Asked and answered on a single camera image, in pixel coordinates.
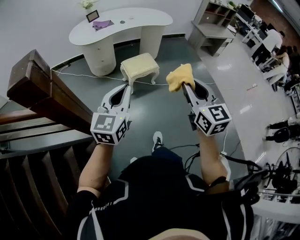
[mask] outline white stripe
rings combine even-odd
[[[198,191],[198,192],[204,192],[203,189],[196,188],[196,187],[193,186],[193,183],[192,183],[191,179],[189,178],[189,175],[190,175],[190,174],[186,175],[186,179],[187,179],[187,182],[188,182],[189,187],[190,187],[192,190],[195,190],[195,191]]]
[[[221,206],[222,206],[222,213],[223,213],[223,217],[224,217],[224,221],[225,221],[225,225],[226,225],[226,229],[227,229],[227,239],[231,240],[230,226],[229,226],[229,222],[228,222],[228,218],[226,216],[226,213],[223,209],[223,202],[221,203]]]
[[[79,225],[79,228],[78,228],[78,233],[77,233],[77,240],[80,240],[80,237],[81,237],[81,232],[83,230],[83,225],[85,224],[85,221],[88,217],[84,217],[81,222],[80,222],[80,225]]]
[[[247,231],[245,205],[244,205],[244,204],[241,204],[240,209],[241,209],[242,214],[243,214],[243,216],[244,216],[244,228],[243,228],[243,235],[242,235],[241,240],[245,240],[246,231]]]
[[[94,206],[92,208],[92,217],[93,217],[93,222],[94,222],[96,239],[97,240],[104,240],[103,235],[102,235],[102,231],[101,231],[101,228],[100,228],[97,216],[96,216]]]
[[[116,201],[113,202],[114,205],[117,204],[118,202],[124,201],[128,198],[128,188],[129,188],[127,181],[123,181],[123,180],[120,180],[120,179],[117,179],[116,181],[120,181],[120,182],[125,183],[125,193],[124,193],[123,197],[121,197],[121,198],[119,198],[119,199],[117,199]]]

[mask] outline white cable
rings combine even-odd
[[[64,66],[64,67],[58,72],[57,76],[59,76],[59,75],[62,73],[62,70],[64,70],[64,69],[67,68],[67,67],[69,67],[69,65]]]
[[[67,67],[69,67],[69,66],[68,65],[64,66],[60,71],[56,71],[56,70],[53,70],[53,69],[52,69],[52,71],[57,72],[58,75],[59,74],[66,74],[66,75],[72,75],[72,76],[85,76],[85,77],[92,77],[92,78],[109,78],[109,79],[123,81],[123,79],[113,78],[113,77],[108,77],[108,76],[90,76],[90,75],[85,75],[85,74],[62,73],[62,70],[64,70]],[[139,82],[139,81],[135,81],[135,83],[142,83],[142,84],[147,84],[147,85],[152,85],[152,86],[169,86],[168,84],[152,84],[152,83]]]
[[[226,134],[225,134],[224,143],[223,143],[223,152],[224,152],[224,149],[225,149],[225,141],[226,141],[226,137],[227,137],[227,128],[226,128]]]

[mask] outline curved white desk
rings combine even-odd
[[[69,40],[82,48],[91,72],[96,76],[111,73],[116,67],[113,48],[113,34],[136,27],[142,27],[140,54],[150,53],[157,57],[164,27],[172,24],[173,19],[159,10],[129,7],[99,13],[95,21],[111,20],[114,25],[95,31],[93,22],[82,21],[75,26]]]

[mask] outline yellow cloth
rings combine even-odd
[[[167,83],[169,84],[170,92],[177,92],[180,90],[183,83],[189,83],[195,90],[195,82],[192,73],[192,66],[187,64],[182,64],[180,67],[176,68],[173,72],[170,72],[167,76]]]

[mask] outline flower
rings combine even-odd
[[[84,9],[89,9],[94,6],[93,3],[98,2],[98,1],[90,1],[90,0],[82,0],[79,4],[84,8]]]

